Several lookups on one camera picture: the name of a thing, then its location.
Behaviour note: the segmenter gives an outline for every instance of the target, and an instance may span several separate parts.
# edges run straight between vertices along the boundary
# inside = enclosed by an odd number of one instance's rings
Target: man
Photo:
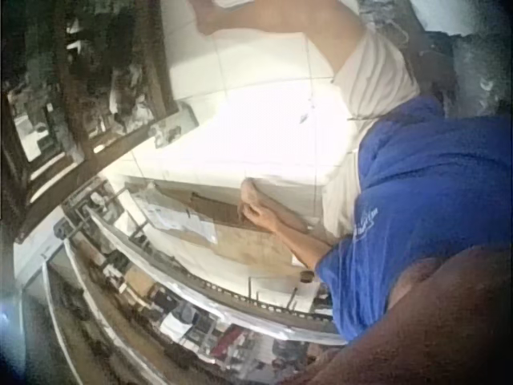
[[[359,337],[450,257],[511,243],[509,119],[446,120],[418,96],[401,53],[337,0],[256,0],[235,10],[191,0],[198,28],[303,32],[336,73],[354,151],[326,186],[332,248],[303,221],[243,183],[243,214],[275,233],[329,286],[333,318]]]
[[[353,233],[334,248],[251,180],[241,187],[244,215],[316,270],[355,340],[287,383],[511,383],[510,119],[446,120],[394,46],[336,0],[191,3],[207,34],[305,33],[353,116],[353,151],[323,196],[327,232]]]

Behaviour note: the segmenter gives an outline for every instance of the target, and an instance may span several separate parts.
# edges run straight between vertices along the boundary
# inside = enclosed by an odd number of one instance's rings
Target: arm
[[[250,28],[272,33],[304,33],[337,73],[363,36],[359,17],[338,0],[255,0],[233,10],[211,0],[189,0],[198,29]]]
[[[317,263],[331,250],[331,247],[326,243],[287,226],[280,221],[272,210],[263,206],[245,205],[243,213],[255,225],[276,234],[296,257],[311,270],[315,270]]]
[[[274,233],[311,270],[315,270],[317,263],[331,250],[326,243],[300,233],[282,222],[277,223]]]

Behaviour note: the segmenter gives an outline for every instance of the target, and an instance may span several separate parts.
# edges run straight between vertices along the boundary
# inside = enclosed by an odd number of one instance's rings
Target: paper
[[[193,211],[171,210],[160,205],[153,205],[138,197],[135,198],[135,201],[157,229],[187,230],[217,245],[216,226],[210,221],[202,221]]]

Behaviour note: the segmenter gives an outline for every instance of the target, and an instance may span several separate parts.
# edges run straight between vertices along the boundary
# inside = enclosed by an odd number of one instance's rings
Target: floor tile
[[[317,49],[315,44],[307,39],[308,58],[313,79],[333,78],[333,68],[329,65],[326,57]]]
[[[228,92],[233,130],[244,131],[244,162],[315,164],[315,119],[309,80]]]
[[[160,6],[165,35],[180,29],[196,19],[194,10],[188,0],[163,0],[160,2]]]
[[[303,34],[227,30],[215,34],[227,89],[287,79],[308,79]]]
[[[194,23],[167,35],[165,45],[175,99],[224,89],[212,37],[200,34]]]
[[[226,94],[224,91],[214,92],[208,95],[193,96],[183,100],[194,111],[200,125],[214,119],[220,110],[226,105]]]
[[[313,104],[317,121],[316,165],[339,165],[348,151],[353,127],[348,121],[349,114],[340,89],[329,80],[314,80]]]
[[[245,169],[243,164],[205,164],[198,167],[196,177],[203,186],[239,188],[245,179]]]

